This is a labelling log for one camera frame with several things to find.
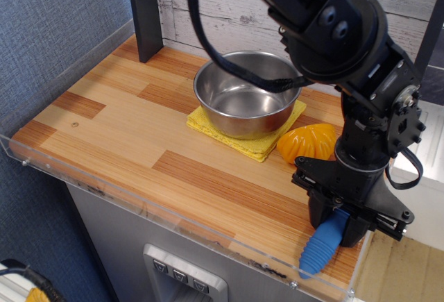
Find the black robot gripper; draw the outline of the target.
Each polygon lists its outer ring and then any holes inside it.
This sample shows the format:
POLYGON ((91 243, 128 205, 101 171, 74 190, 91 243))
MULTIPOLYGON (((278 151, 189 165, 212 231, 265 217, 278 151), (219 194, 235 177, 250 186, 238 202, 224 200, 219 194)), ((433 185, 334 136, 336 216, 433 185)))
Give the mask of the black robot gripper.
POLYGON ((356 170, 339 159, 295 159, 292 182, 307 191, 309 220, 317 229, 334 210, 350 216, 340 245, 354 247, 367 233, 379 230, 400 241, 414 214, 384 180, 384 170, 356 170))

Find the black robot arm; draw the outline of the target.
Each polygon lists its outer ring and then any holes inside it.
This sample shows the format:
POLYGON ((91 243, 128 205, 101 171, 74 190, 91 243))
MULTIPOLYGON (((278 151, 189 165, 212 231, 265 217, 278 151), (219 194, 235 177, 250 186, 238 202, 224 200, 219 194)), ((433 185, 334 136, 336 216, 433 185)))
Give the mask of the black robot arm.
POLYGON ((349 214, 341 245, 354 246, 368 230, 400 239, 414 215, 392 189, 409 189, 389 177, 398 154, 415 167, 410 146, 421 141, 421 75, 390 38, 378 0, 264 0, 282 27, 296 69, 313 83, 341 93, 344 126, 333 160, 303 155, 293 181, 309 195, 309 218, 320 226, 340 208, 349 214))

